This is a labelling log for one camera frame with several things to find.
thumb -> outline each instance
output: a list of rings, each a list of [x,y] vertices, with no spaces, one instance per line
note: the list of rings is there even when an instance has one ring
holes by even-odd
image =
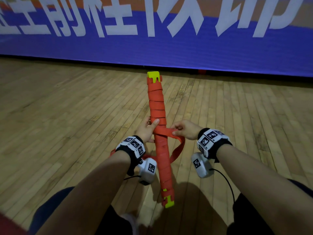
[[[153,123],[150,125],[152,131],[156,128],[156,126],[159,124],[160,120],[156,119],[155,121],[153,121]]]
[[[183,135],[183,131],[182,130],[176,130],[176,131],[173,131],[172,134],[174,136],[182,136]]]

wooden floor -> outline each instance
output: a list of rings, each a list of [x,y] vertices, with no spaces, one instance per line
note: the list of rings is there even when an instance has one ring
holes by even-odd
[[[161,74],[168,126],[189,119],[219,129],[238,149],[313,188],[311,84]],[[0,211],[27,229],[41,204],[75,186],[148,115],[144,70],[0,58]],[[170,151],[178,144],[169,139]],[[219,174],[197,176],[196,151],[187,140],[172,164],[174,207],[161,206],[158,180],[145,187],[131,179],[113,201],[116,211],[137,213],[142,234],[225,234],[231,191]]]

black cable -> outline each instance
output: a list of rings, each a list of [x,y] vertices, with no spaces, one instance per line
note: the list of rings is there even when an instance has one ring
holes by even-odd
[[[141,176],[139,176],[139,175],[136,175],[136,176],[130,176],[130,177],[125,178],[124,180],[128,180],[128,179],[130,179],[130,178],[134,178],[134,177],[141,177]]]
[[[232,189],[232,187],[231,187],[229,181],[227,180],[227,178],[223,175],[223,173],[221,173],[219,170],[216,170],[216,169],[214,169],[214,168],[209,169],[209,171],[217,171],[218,173],[220,173],[220,174],[225,178],[225,180],[227,181],[227,183],[228,183],[228,185],[229,185],[229,187],[230,187],[230,190],[232,191],[232,194],[233,194],[233,201],[234,201],[234,203],[235,203],[235,196],[234,196],[233,189]]]

red strap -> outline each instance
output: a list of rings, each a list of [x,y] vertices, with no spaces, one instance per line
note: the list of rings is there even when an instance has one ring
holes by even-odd
[[[170,158],[170,162],[174,162],[179,155],[181,154],[182,150],[184,149],[185,146],[185,138],[182,136],[174,136],[172,133],[176,131],[177,129],[171,129],[171,128],[161,128],[161,127],[156,127],[155,130],[153,131],[154,134],[162,135],[162,136],[167,136],[170,138],[175,138],[180,141],[180,145],[174,149],[172,156]]]

